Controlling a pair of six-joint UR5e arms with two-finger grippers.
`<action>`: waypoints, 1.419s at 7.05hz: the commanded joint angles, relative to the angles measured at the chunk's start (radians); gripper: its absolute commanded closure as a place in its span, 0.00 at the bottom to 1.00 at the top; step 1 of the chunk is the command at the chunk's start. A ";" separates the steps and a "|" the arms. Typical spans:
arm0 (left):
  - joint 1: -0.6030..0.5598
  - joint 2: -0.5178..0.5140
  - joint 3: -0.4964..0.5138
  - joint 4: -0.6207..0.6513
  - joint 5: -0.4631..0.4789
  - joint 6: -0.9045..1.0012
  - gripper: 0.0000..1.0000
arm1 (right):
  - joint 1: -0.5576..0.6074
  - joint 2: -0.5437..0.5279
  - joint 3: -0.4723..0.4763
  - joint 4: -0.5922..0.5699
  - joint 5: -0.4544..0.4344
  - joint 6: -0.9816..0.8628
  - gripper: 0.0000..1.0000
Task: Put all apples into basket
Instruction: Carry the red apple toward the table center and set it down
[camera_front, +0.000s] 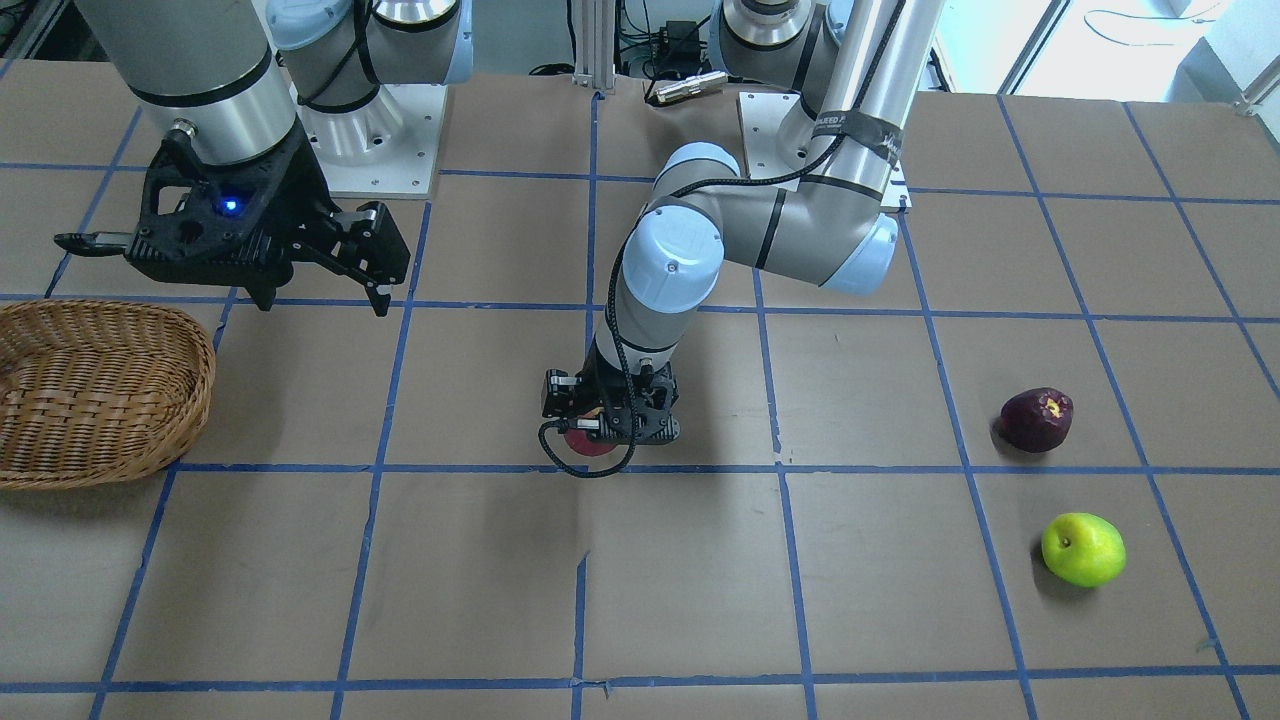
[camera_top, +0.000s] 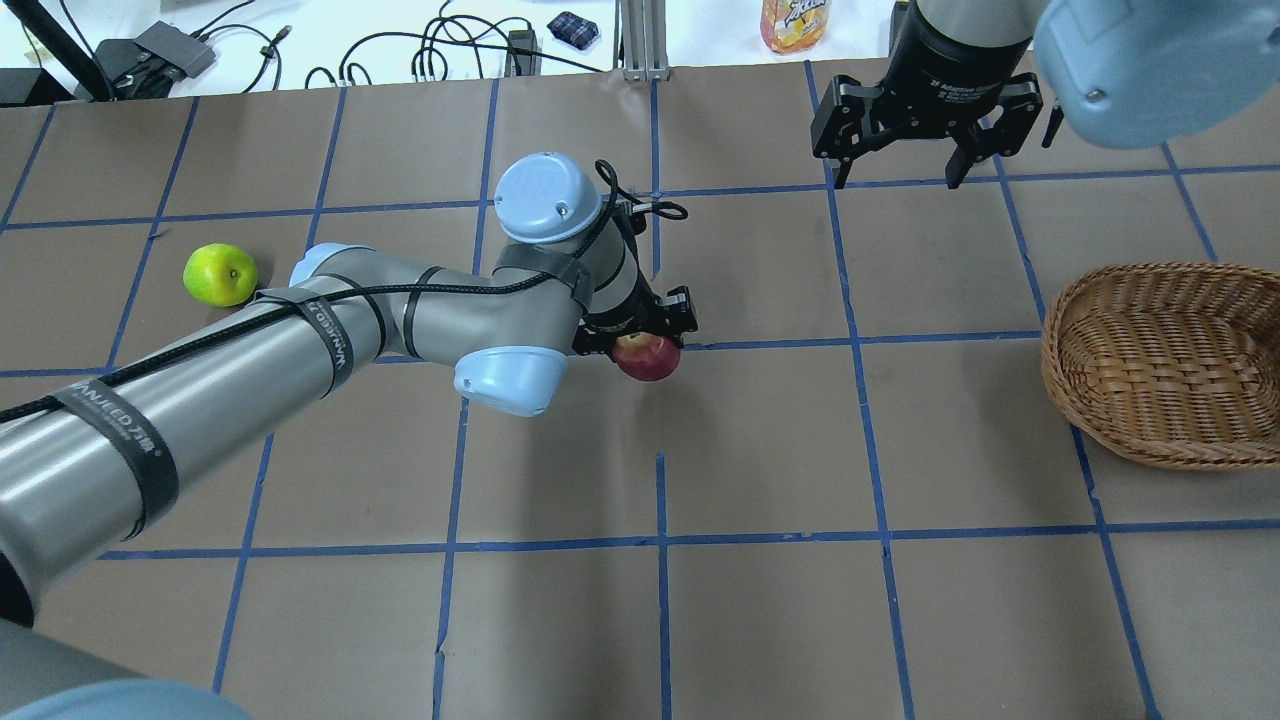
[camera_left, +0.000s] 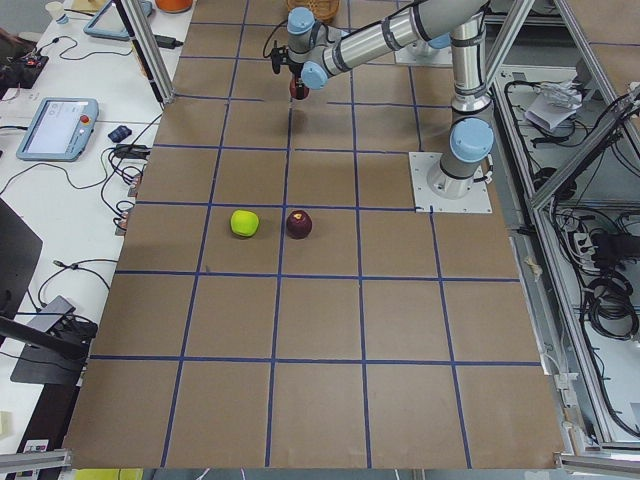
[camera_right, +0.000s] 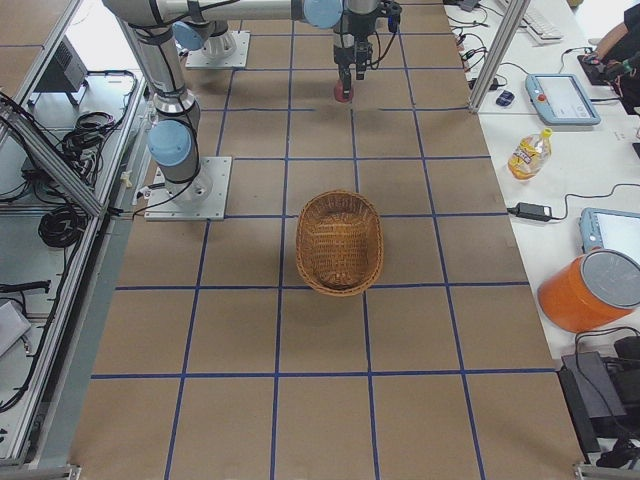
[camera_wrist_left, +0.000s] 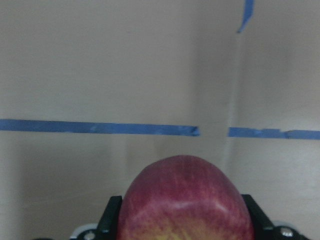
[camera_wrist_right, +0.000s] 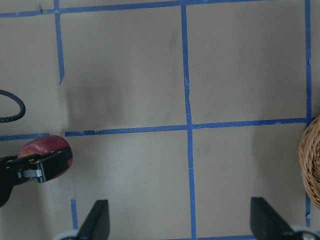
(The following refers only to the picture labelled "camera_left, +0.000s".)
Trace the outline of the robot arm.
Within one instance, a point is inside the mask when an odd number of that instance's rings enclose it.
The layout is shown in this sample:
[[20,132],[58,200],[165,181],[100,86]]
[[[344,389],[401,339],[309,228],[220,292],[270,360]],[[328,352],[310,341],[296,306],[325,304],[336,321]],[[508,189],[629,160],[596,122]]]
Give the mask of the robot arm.
[[451,118],[448,146],[427,174],[441,198],[466,196],[476,171],[494,143],[487,113],[485,4],[482,1],[412,1],[390,15],[351,32],[331,27],[310,9],[292,9],[285,22],[287,41],[268,53],[272,70],[287,67],[291,94],[305,98],[328,80],[418,41],[451,50]]

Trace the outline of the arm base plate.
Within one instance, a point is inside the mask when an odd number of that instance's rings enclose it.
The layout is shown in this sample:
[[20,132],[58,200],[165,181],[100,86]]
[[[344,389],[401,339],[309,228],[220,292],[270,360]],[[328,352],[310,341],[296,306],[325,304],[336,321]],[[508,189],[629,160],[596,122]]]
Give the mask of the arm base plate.
[[410,152],[409,173],[413,189],[414,210],[419,213],[491,214],[488,192],[491,183],[492,157],[489,169],[481,165],[471,178],[457,180],[441,170],[440,152]]

